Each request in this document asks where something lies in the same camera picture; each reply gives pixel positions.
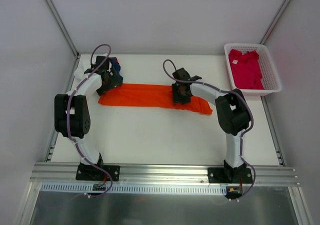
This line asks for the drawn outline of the orange t-shirt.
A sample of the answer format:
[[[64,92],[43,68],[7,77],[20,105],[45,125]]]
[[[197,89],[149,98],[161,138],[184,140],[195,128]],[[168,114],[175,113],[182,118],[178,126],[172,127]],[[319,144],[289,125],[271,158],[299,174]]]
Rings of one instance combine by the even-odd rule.
[[[124,83],[102,94],[98,103],[113,107],[145,107],[185,110],[202,115],[211,115],[213,110],[209,103],[197,96],[191,97],[186,104],[173,102],[170,85]]]

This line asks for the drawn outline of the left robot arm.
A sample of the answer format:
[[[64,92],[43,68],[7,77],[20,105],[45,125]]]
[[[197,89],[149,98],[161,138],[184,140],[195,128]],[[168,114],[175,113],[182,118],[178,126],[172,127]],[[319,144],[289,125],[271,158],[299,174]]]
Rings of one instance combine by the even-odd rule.
[[[123,84],[120,71],[116,57],[98,55],[90,68],[76,69],[74,76],[79,80],[76,87],[54,98],[54,128],[73,143],[80,163],[89,165],[87,174],[93,180],[101,179],[105,169],[99,165],[101,154],[88,136],[91,128],[88,100],[94,94],[101,97],[107,91],[120,87]]]

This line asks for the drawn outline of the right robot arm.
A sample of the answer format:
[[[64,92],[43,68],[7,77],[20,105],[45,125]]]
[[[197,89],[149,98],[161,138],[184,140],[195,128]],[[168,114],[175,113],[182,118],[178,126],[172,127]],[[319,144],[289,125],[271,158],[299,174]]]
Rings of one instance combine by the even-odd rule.
[[[223,168],[211,168],[208,179],[211,183],[241,183],[246,179],[247,165],[242,160],[241,135],[249,128],[252,114],[242,92],[238,89],[222,91],[203,82],[200,76],[191,77],[180,68],[172,73],[175,83],[171,85],[174,104],[188,104],[192,97],[199,97],[215,106],[220,128],[226,135],[226,157]]]

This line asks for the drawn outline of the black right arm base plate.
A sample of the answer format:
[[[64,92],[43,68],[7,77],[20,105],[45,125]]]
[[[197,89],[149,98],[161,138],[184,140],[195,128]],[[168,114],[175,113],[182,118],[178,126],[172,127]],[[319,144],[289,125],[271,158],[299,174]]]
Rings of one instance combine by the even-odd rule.
[[[224,167],[209,167],[208,181],[211,184],[252,184],[253,175],[250,168],[227,170]]]

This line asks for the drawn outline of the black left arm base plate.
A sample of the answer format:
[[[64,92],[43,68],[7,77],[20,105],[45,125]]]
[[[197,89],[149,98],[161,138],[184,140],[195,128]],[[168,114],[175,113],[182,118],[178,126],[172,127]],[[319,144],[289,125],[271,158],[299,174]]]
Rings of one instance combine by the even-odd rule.
[[[118,165],[103,165],[101,167],[102,170],[106,171],[111,176],[113,182],[119,181],[120,168],[121,167]],[[106,179],[106,181],[110,181],[110,177],[104,171],[101,171],[92,165],[80,163],[77,167],[75,179],[77,181],[94,182],[102,182],[104,179]]]

